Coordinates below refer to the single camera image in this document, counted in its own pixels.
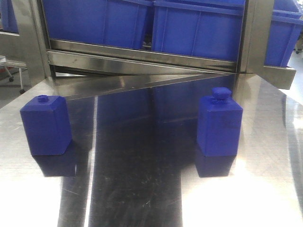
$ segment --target blue plastic bottle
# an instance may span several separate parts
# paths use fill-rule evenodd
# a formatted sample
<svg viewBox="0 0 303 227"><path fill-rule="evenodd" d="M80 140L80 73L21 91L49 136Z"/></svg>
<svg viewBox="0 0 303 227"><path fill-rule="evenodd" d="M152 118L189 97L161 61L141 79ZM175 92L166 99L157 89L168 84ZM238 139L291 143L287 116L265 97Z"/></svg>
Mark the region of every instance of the blue plastic bottle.
<svg viewBox="0 0 303 227"><path fill-rule="evenodd" d="M61 155L71 142L71 126L65 98L36 96L21 110L30 152Z"/></svg>
<svg viewBox="0 0 303 227"><path fill-rule="evenodd" d="M197 142L207 157L237 155L243 109L226 87L200 99Z"/></svg>

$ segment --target metal panel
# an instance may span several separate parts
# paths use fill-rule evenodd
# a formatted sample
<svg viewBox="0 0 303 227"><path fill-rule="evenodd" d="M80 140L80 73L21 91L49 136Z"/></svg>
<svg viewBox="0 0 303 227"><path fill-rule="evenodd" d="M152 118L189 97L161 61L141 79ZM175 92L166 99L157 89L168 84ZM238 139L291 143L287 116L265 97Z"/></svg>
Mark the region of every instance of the metal panel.
<svg viewBox="0 0 303 227"><path fill-rule="evenodd" d="M31 85L51 75L38 0L12 0Z"/></svg>
<svg viewBox="0 0 303 227"><path fill-rule="evenodd" d="M7 56L17 61L23 61L24 55L21 50L19 34L0 32L0 55Z"/></svg>
<svg viewBox="0 0 303 227"><path fill-rule="evenodd" d="M249 35L244 36L245 48L242 58L245 62L248 56L246 72L258 73L264 66L274 0L249 0L248 7L249 15L247 16L245 32Z"/></svg>
<svg viewBox="0 0 303 227"><path fill-rule="evenodd" d="M51 65L76 68L82 70L99 71L103 73L128 75L162 75L162 74L201 74L216 72L176 66L147 63L142 61L123 60L89 54L48 51Z"/></svg>
<svg viewBox="0 0 303 227"><path fill-rule="evenodd" d="M130 104L146 100L129 95L140 87L137 78L48 79L1 109L0 226L303 225L301 105L260 77L242 75L234 91L245 110L238 155L205 158L196 149L195 121L154 120L161 99L146 102L145 118L123 118L132 113ZM197 87L211 87L210 81ZM73 99L92 84L103 94L130 92ZM188 85L172 85L172 92L186 95ZM70 92L73 142L64 155L30 155L19 110L41 91ZM110 110L119 121L111 122Z"/></svg>
<svg viewBox="0 0 303 227"><path fill-rule="evenodd" d="M7 58L0 60L0 65L6 67L16 67L16 68L27 68L27 65L23 61L15 61Z"/></svg>
<svg viewBox="0 0 303 227"><path fill-rule="evenodd" d="M207 70L236 72L236 63L191 56L181 56L168 53L130 50L110 46L83 44L62 40L50 40L53 49L61 51L98 54L108 57L126 58L131 60L165 63L178 66L195 67Z"/></svg>
<svg viewBox="0 0 303 227"><path fill-rule="evenodd" d="M279 89L290 89L296 70L275 66L264 66L258 75Z"/></svg>
<svg viewBox="0 0 303 227"><path fill-rule="evenodd" d="M238 73L245 73L247 71L247 64L248 64L249 50L250 50L250 37L251 37L251 30L253 27L255 8L256 8L256 0L245 1L241 44L240 44L239 60L237 66Z"/></svg>

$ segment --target chair leg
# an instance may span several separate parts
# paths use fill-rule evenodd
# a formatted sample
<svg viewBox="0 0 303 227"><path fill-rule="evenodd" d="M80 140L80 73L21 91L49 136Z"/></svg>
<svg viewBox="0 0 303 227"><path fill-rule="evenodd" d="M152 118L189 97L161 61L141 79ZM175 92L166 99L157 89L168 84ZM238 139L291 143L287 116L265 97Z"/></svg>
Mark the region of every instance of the chair leg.
<svg viewBox="0 0 303 227"><path fill-rule="evenodd" d="M5 69L5 71L8 73L8 75L9 75L9 82L13 82L14 81L14 77L11 75L11 73L10 73L10 71L8 70L8 68L6 68L5 66L4 66L4 69Z"/></svg>
<svg viewBox="0 0 303 227"><path fill-rule="evenodd" d="M23 94L25 92L25 90L23 89L22 68L19 68L19 74L20 74L20 85L21 85L20 94Z"/></svg>

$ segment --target blue plastic crate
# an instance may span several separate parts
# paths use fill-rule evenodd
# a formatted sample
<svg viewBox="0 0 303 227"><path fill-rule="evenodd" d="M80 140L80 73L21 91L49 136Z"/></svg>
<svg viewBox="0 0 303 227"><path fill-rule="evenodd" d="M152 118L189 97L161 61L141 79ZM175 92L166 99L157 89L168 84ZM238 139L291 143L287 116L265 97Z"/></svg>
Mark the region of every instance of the blue plastic crate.
<svg viewBox="0 0 303 227"><path fill-rule="evenodd" d="M275 0L273 16L299 19L303 15L297 0Z"/></svg>
<svg viewBox="0 0 303 227"><path fill-rule="evenodd" d="M152 47L158 52L236 61L243 10L155 1Z"/></svg>
<svg viewBox="0 0 303 227"><path fill-rule="evenodd" d="M90 44L140 49L146 29L145 0L43 0L49 36Z"/></svg>
<svg viewBox="0 0 303 227"><path fill-rule="evenodd" d="M0 12L3 30L18 33L17 22L11 0L0 0Z"/></svg>
<svg viewBox="0 0 303 227"><path fill-rule="evenodd" d="M225 9L239 9L244 7L245 0L165 0L179 2L183 4L196 4L209 7L219 7ZM275 0L274 16L290 17L299 19L303 15L302 7L297 0Z"/></svg>
<svg viewBox="0 0 303 227"><path fill-rule="evenodd" d="M302 27L302 20L273 16L264 64L287 67Z"/></svg>

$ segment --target floor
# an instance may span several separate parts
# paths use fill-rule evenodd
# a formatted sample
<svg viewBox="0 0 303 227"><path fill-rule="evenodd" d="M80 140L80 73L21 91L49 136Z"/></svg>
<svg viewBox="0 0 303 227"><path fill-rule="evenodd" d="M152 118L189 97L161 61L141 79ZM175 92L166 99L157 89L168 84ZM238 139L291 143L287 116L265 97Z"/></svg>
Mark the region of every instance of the floor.
<svg viewBox="0 0 303 227"><path fill-rule="evenodd" d="M12 100L21 95L19 92L21 89L19 72L12 73L12 76L14 77L13 82L9 82L8 77L1 77L2 80L0 80L0 108L4 107L6 104L10 103ZM24 90L29 90L31 86L26 69L24 69L24 71L22 72L22 78Z"/></svg>
<svg viewBox="0 0 303 227"><path fill-rule="evenodd" d="M296 54L293 52L288 63L289 67L297 70L290 90L281 90L286 95L290 96L295 101L303 105L303 59L302 53Z"/></svg>
<svg viewBox="0 0 303 227"><path fill-rule="evenodd" d="M295 101L303 105L303 59L302 54L293 52L288 65L297 70L296 76L290 90L281 90ZM19 73L13 73L14 81L9 82L9 78L0 80L0 108L17 98L20 94L20 76ZM24 89L30 89L30 81L27 70L23 71Z"/></svg>

